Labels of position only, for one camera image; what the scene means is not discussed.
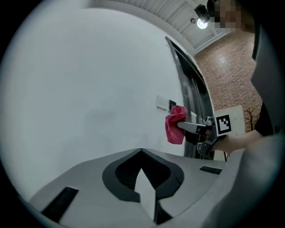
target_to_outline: white wall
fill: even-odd
[[[1,160],[24,199],[90,159],[167,142],[156,95],[183,105],[162,30],[106,9],[34,13],[2,64]]]
[[[113,0],[84,0],[85,3],[82,6],[87,8],[105,8],[112,9],[116,11],[121,11],[125,13],[129,13],[133,16],[141,18],[149,23],[155,25],[156,27],[163,30],[169,36],[173,37],[176,41],[178,41],[177,45],[195,62],[194,55],[197,54],[195,48],[191,45],[191,43],[178,32],[172,25],[167,23],[165,20],[156,16],[155,14],[148,12],[142,8],[136,7],[131,4],[126,4],[125,1],[113,1]]]

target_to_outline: light switch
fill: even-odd
[[[156,107],[162,110],[168,110],[169,108],[169,100],[157,95],[156,96]]]

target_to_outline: sleeve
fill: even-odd
[[[270,117],[264,103],[261,106],[260,115],[255,124],[255,130],[257,130],[263,136],[273,134],[273,128],[271,125]]]

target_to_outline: person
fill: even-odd
[[[235,0],[209,0],[207,7],[209,14],[215,17],[215,22],[219,22],[223,27],[240,29],[248,33],[254,33],[258,28],[252,15],[245,11]],[[250,143],[271,134],[273,134],[273,128],[263,103],[255,130],[242,135],[227,135],[217,141],[212,150],[232,153],[235,150],[246,148]]]

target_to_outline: brick wall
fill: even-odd
[[[250,79],[256,63],[252,59],[254,34],[231,33],[199,52],[195,59],[209,87],[215,110],[242,105],[258,116],[262,100]],[[251,126],[246,120],[246,131]]]

